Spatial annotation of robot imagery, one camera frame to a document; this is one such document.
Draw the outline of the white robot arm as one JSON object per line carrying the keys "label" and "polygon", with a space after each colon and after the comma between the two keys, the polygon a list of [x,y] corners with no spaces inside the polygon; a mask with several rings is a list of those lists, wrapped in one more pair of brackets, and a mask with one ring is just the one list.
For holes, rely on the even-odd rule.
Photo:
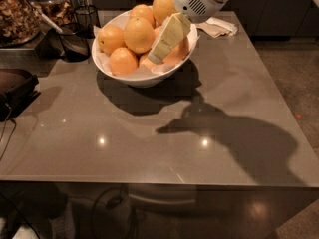
{"label": "white robot arm", "polygon": [[149,58],[160,63],[190,32],[223,8],[233,9],[247,31],[257,36],[319,35],[319,0],[174,0],[176,12],[165,18]]}

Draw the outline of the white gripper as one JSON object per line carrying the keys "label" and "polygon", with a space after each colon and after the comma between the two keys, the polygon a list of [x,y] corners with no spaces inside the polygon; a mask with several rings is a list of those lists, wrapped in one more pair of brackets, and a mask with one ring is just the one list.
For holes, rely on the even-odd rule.
{"label": "white gripper", "polygon": [[174,7],[180,13],[171,14],[162,23],[148,54],[149,60],[161,63],[190,33],[191,22],[205,22],[223,5],[223,0],[174,0]]}

